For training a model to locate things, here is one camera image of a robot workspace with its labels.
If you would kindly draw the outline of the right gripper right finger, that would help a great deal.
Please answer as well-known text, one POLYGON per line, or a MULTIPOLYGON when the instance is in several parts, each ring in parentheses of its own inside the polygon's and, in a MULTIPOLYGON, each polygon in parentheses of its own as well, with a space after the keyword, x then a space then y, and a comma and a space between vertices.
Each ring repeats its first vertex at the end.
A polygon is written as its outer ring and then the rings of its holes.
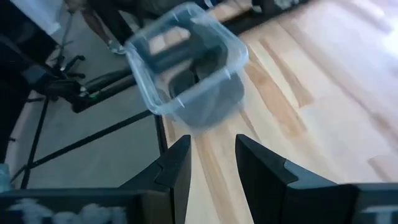
POLYGON ((244 134, 235 153, 254 223, 397 223, 396 183, 337 184, 244 134))

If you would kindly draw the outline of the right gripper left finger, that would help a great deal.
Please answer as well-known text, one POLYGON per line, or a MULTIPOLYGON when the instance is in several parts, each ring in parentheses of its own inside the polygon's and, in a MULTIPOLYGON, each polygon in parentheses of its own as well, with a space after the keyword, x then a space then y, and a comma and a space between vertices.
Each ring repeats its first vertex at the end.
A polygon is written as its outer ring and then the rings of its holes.
POLYGON ((117 188, 27 189, 1 194, 1 223, 184 223, 191 137, 117 188))

